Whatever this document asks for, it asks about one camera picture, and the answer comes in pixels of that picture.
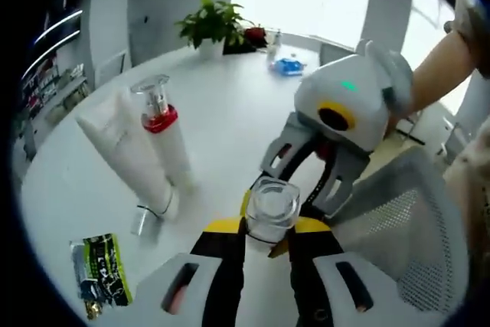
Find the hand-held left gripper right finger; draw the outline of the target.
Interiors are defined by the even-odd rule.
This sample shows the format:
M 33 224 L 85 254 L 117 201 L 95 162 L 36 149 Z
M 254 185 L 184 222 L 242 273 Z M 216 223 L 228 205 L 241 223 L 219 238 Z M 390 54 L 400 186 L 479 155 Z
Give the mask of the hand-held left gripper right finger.
M 324 222 L 299 217 L 287 243 L 300 325 L 401 325 L 407 304 L 395 282 L 358 254 L 344 252 Z

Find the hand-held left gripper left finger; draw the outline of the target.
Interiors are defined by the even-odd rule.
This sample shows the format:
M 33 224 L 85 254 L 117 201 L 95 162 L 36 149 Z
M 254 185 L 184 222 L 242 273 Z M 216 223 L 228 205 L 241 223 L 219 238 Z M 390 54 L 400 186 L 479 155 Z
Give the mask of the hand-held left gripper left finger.
M 133 326 L 234 326 L 244 285 L 246 220 L 212 221 L 137 287 Z

